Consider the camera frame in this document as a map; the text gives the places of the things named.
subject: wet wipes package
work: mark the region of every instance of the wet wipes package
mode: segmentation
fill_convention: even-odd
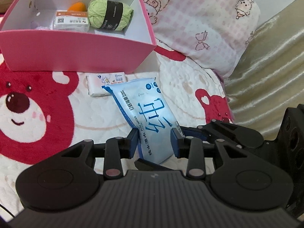
[[[183,132],[154,78],[104,86],[112,94],[126,121],[138,128],[140,158],[159,164],[173,155],[170,131]]]

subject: curtain fold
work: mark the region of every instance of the curtain fold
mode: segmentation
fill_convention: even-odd
[[[248,39],[225,80],[235,123],[275,139],[285,109],[304,103],[304,0],[296,0]]]

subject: open storage box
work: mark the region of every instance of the open storage box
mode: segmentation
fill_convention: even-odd
[[[124,2],[134,11],[123,31],[90,27],[88,33],[31,30],[32,21],[51,26],[56,10],[90,0],[15,0],[0,23],[0,49],[13,71],[134,71],[156,47],[143,0]]]

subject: orange object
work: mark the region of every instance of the orange object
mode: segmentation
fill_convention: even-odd
[[[76,2],[69,7],[68,11],[86,12],[86,5],[83,2]]]

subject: green yarn ball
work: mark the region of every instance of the green yarn ball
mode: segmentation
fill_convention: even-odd
[[[105,12],[107,11],[108,0],[91,0],[88,6],[88,17],[90,20],[90,25],[95,28],[100,28],[103,24]],[[125,4],[123,4],[123,15],[121,16],[120,23],[115,31],[121,31],[130,22],[131,13],[133,9]]]

